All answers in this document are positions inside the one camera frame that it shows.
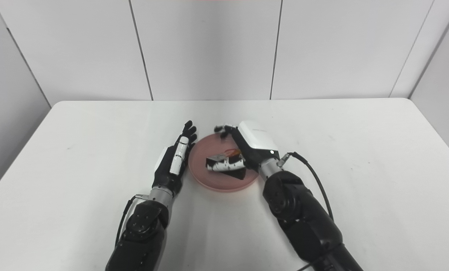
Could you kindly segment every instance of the pink plate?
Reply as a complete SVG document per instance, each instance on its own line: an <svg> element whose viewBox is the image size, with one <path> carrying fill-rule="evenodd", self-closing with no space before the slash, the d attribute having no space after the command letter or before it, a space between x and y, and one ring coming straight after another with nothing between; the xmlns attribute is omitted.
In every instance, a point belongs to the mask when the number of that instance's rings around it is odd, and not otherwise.
<svg viewBox="0 0 449 271"><path fill-rule="evenodd" d="M220 139L219 134L210 134L199 140L189 154L189 169L198 183L204 187L218 192L235 192L250 186L258 173L247 169L244 180L239 180L223 173L206 169L206 158L225 152L228 149L237 149L235 141L229 135Z"/></svg>

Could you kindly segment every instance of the black cable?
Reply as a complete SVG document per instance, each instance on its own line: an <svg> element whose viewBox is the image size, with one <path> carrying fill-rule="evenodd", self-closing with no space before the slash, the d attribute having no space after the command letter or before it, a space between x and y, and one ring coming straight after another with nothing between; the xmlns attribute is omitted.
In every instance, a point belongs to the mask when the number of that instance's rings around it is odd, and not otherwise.
<svg viewBox="0 0 449 271"><path fill-rule="evenodd" d="M325 193L325 189L323 188L323 185L321 185L320 179L318 178L318 175L316 175L316 172L313 170L312 166L308 163L308 161L305 158L303 158L303 156L301 156L297 152L289 152L288 154L300 160L300 162L304 163L310 170L310 172L312 173L313 177L316 180L316 183L318 184L318 187L320 187L321 194L323 195L323 199L325 200L325 205L327 206L328 215L333 220L333 214L331 213L330 202L328 202L327 194Z"/></svg>
<svg viewBox="0 0 449 271"><path fill-rule="evenodd" d="M126 204L126 207L124 208L124 211L123 211L122 217L121 217L121 222L119 222L118 234L116 236L116 243L114 244L114 246L118 245L119 239L121 238L121 228L124 223L124 219L126 218L129 208L131 207L131 205L133 204L135 199L136 199L136 196L133 196L130 200L128 200L128 203Z"/></svg>

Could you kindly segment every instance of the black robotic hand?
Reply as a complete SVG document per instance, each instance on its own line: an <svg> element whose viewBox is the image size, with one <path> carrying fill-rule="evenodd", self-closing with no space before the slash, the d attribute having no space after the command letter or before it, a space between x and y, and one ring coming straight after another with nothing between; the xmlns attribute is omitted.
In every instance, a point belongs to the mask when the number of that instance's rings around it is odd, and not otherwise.
<svg viewBox="0 0 449 271"><path fill-rule="evenodd" d="M185 151L182 153L176 154L176 150L178 148L186 145L182 141L183 137L187 139L187 147ZM193 122L189 120L186 122L185 127L183 128L182 134L178 136L178 139L174 143L174 145L169 146L164 153L164 156L159 163L156 171L154 172L154 186L164 186L173 192L173 197L177 195L181 191L181 187L183 186L183 182L181 178L185 172L185 169L188 165L188 158L191 149L195 145L195 141L197 139L196 135L196 127L193 126Z"/></svg>
<svg viewBox="0 0 449 271"><path fill-rule="evenodd" d="M121 234L124 218L137 197L128 201L119 225L116 247L106 271L152 271L159 264L171 208L180 192L190 150L196 140L192 121L185 124L174 145L162 154L154 172L154 183L146 201L137 204Z"/></svg>
<svg viewBox="0 0 449 271"><path fill-rule="evenodd" d="M241 150L241 154L245 160L244 165L258 172L260 164L268 160L270 158L279 159L279 154L276 148L274 148L274 144L272 146L264 146L259 148L254 148L251 146L254 142L247 142L244 135L241 133L238 127L230 126L230 125L219 125L214 127L214 132L220 132L220 137L224 139L228 135L231 135L233 140L235 141L238 149Z"/></svg>

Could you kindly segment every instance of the robotic hand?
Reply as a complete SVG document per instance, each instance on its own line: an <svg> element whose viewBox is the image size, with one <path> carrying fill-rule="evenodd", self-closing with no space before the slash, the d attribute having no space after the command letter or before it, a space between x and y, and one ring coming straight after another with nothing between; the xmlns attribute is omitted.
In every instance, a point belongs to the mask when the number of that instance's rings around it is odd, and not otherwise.
<svg viewBox="0 0 449 271"><path fill-rule="evenodd" d="M300 270L313 266L316 271L363 271L342 243L342 233L331 213L326 213L298 176L283 170L290 155L311 169L304 158L287 153L280 159L268 132L256 122L241 122L238 127L217 126L214 132L221 132L221 137L231 134L241 150L244 165L265 180L263 197L271 213L298 256L310 263Z"/></svg>
<svg viewBox="0 0 449 271"><path fill-rule="evenodd" d="M119 226L116 247L106 266L106 271L152 271L157 269L169 225L171 208L181 191L181 180L188 163L189 152L197 136L192 121L185 124L174 145L164 149L161 162L154 172L154 183L147 200L137 204L126 223L122 235L121 226L136 195L128 201Z"/></svg>

